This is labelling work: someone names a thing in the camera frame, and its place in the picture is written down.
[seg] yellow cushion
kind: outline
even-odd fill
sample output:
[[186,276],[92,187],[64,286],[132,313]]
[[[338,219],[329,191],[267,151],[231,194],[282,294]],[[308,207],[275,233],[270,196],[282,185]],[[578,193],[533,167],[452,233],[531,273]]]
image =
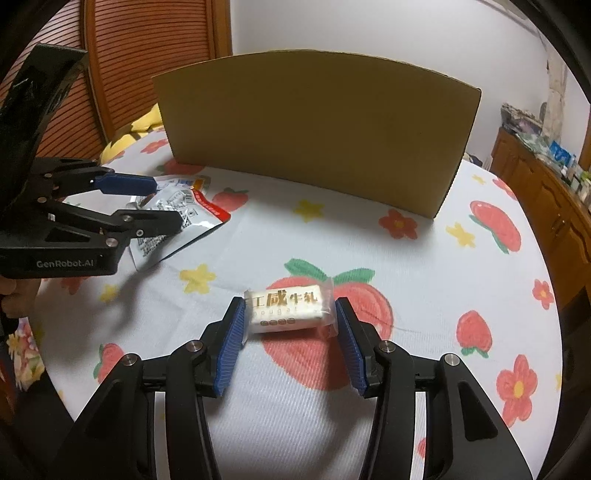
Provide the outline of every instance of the yellow cushion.
[[134,122],[121,127],[100,154],[100,163],[105,164],[113,160],[119,153],[140,138],[148,135],[154,128],[162,126],[162,116],[158,104]]

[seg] white wall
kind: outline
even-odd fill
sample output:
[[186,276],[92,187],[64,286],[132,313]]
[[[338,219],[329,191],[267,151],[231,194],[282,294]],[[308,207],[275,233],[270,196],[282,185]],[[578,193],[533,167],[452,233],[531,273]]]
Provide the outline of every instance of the white wall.
[[577,157],[580,157],[583,149],[588,121],[589,101],[569,71],[564,94],[564,122],[560,144]]
[[285,48],[363,53],[482,89],[467,148],[481,160],[491,153],[503,102],[538,114],[547,99],[540,40],[477,0],[232,0],[231,8],[235,54]]

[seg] snack bag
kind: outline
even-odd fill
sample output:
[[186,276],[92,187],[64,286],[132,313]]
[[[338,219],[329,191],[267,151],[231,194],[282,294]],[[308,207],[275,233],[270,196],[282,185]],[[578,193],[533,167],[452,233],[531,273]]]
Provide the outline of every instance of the snack bag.
[[332,280],[307,287],[244,292],[248,333],[282,332],[333,325],[336,332]]
[[[154,177],[154,180],[156,180],[156,193],[164,190],[169,185],[181,185],[192,190],[198,190],[204,195],[207,193],[209,184],[212,181],[207,175],[162,175],[161,177]],[[127,207],[135,209],[143,208],[156,193],[147,197],[132,196],[129,199]]]
[[156,193],[142,210],[174,210],[181,214],[183,226],[180,233],[173,236],[132,238],[129,248],[138,271],[152,267],[230,219],[227,211],[206,200],[202,192],[186,184],[169,184]]

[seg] tablecloth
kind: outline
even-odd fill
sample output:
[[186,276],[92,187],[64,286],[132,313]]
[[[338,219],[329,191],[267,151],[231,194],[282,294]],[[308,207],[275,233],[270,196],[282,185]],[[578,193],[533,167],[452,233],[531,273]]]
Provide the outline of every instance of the tablecloth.
[[[74,419],[124,352],[169,354],[249,288],[331,277],[335,296],[347,296],[383,339],[413,355],[460,355],[538,474],[560,400],[558,314],[527,218],[494,175],[463,161],[428,220],[304,184],[178,164],[163,129],[109,166],[210,176],[207,198],[232,218],[144,273],[127,250],[113,276],[42,282],[31,326]],[[417,195],[422,175],[428,171],[417,166]],[[128,200],[100,192],[67,199],[104,213]],[[414,479],[422,478],[425,435],[424,397],[417,398]],[[250,338],[225,396],[206,401],[227,480],[356,479],[374,407],[349,385],[334,340],[314,330]],[[163,479],[163,394],[155,419]]]

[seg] cardboard panel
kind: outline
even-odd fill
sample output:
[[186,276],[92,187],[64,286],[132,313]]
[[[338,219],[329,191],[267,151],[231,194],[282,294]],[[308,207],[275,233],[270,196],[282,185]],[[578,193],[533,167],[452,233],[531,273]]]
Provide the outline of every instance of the cardboard panel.
[[407,63],[271,51],[154,78],[181,163],[308,183],[433,218],[480,90]]

